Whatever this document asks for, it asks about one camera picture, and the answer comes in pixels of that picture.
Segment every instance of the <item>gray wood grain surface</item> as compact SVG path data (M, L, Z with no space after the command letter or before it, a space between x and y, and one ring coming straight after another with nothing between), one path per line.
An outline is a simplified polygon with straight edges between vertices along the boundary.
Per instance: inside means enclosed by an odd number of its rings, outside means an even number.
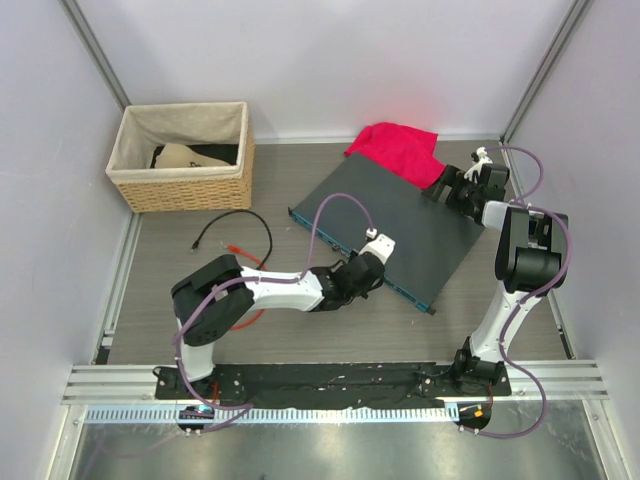
M436 156L444 163L466 168L470 153L483 144L495 142L439 142ZM269 269L299 271L304 266L310 236L289 218L287 207L300 202L343 160L345 147L257 147L253 210L266 219L273 232ZM176 321L171 287L228 253L226 245L237 245L258 257L265 254L263 226L246 214L216 223L192 253L191 244L200 230L218 213L144 214L109 363L173 363L170 340ZM229 332L216 342L214 358L225 363L451 360L482 321L495 292L493 263L498 238L498 232L485 230L436 299L434 316L421 313L385 287L368 300L356 299L336 312L267 311L253 325ZM329 265L338 258L327 245L316 243L315 264ZM254 266L242 258L240 262ZM528 360L565 358L547 300L529 315L511 354Z

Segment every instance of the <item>white wall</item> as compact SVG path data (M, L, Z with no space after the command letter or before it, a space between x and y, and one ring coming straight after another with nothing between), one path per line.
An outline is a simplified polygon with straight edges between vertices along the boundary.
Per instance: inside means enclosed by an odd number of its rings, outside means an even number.
M596 358L640 462L640 3L598 0L511 142L547 167L535 200L569 215L575 256L558 290L573 345ZM518 157L527 186L537 172Z
M258 138L502 133L571 0L80 0L133 103L248 100Z
M104 167L120 111L57 2L0 6L0 477L40 478L129 216Z

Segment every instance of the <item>gray panel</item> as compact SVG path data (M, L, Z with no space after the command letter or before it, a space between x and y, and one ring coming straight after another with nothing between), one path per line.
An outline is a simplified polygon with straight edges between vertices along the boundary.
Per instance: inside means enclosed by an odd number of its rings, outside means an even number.
M468 168L469 153L495 141L439 142L436 157ZM305 264L309 232L287 215L340 165L347 145L258 145L253 175L253 207L269 223L274 251L267 266L295 272ZM266 252L262 225L249 215L232 215L213 226L197 252L191 244L219 212L146 213L109 363L169 364L175 318L170 289L180 279L235 244L254 255ZM214 358L227 363L382 362L449 360L482 321L496 289L493 262L499 233L486 229L426 315L388 288L368 300L356 299L336 312L310 314L269 310L238 332L216 342ZM316 243L314 263L330 265L340 254ZM251 262L240 260L245 265ZM529 314L516 336L513 358L565 358L548 302Z
M491 430L518 431L538 402L493 407ZM132 454L176 432L171 425L91 425L84 429L73 480L605 479L581 402L551 402L534 433L499 441L451 423L238 426L201 438L176 437L146 456Z
M337 192L360 200L378 231L396 242L385 278L427 306L484 230L360 154L342 162L293 211L313 222L322 201ZM335 198L325 206L318 227L347 250L359 250L368 225L357 205Z

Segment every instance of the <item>blue edge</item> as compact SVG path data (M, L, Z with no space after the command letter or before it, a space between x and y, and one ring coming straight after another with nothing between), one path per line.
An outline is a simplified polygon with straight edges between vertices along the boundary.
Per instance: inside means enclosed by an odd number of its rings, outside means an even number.
M308 231L311 231L311 226L312 226L311 222L309 222L307 219L301 217L299 214L297 214L296 212L294 212L292 210L289 211L289 214L291 215L291 218L293 219L294 222L296 222L298 225L303 226ZM320 240L322 240L324 243L329 245L334 250L339 251L340 253L342 253L345 257L348 258L349 255L351 255L351 249L348 249L344 245L342 245L339 242L335 241L331 236L327 235L326 233L324 233L319 228L316 229L316 237L318 237ZM421 312L425 312L426 313L429 310L429 305L427 305L426 303L421 302L420 300L418 300L414 295L412 295L410 292L408 292L407 290L405 290L401 286L397 285L392 279L390 279L386 275L384 277L384 283L391 290L396 292L398 295L402 296L402 298L404 298L405 300L407 300L410 303L412 303Z

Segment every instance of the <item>red towel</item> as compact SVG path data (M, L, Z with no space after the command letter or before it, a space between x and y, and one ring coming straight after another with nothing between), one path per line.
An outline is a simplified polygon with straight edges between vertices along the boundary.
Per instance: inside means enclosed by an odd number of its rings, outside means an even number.
M438 134L395 123L366 127L344 154L358 152L418 188L431 186L445 165L434 156Z

